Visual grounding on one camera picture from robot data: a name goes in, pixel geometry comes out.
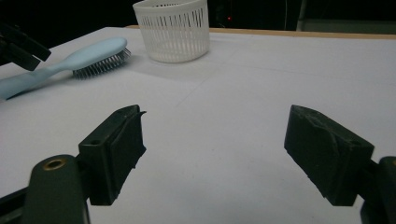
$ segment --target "hairbrush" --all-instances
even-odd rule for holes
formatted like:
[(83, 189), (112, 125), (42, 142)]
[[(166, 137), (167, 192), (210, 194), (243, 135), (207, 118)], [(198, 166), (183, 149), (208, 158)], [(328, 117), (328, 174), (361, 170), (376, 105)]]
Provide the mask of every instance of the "hairbrush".
[(59, 63), (0, 80), (0, 99), (26, 91), (64, 70), (73, 70), (76, 79), (96, 77), (122, 65), (131, 52), (122, 37), (112, 37), (79, 49)]

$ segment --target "table edge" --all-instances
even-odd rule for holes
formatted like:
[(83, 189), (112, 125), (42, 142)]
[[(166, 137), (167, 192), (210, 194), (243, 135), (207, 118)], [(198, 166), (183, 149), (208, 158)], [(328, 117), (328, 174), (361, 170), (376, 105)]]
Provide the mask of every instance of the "table edge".
[[(138, 29), (139, 26), (128, 25), (125, 28)], [(317, 38), (396, 39), (396, 35), (250, 30), (250, 29), (232, 29), (232, 28), (209, 28), (209, 32), (223, 33), (223, 34), (240, 34), (240, 35), (279, 35), (279, 36), (291, 36), (291, 37), (317, 37)]]

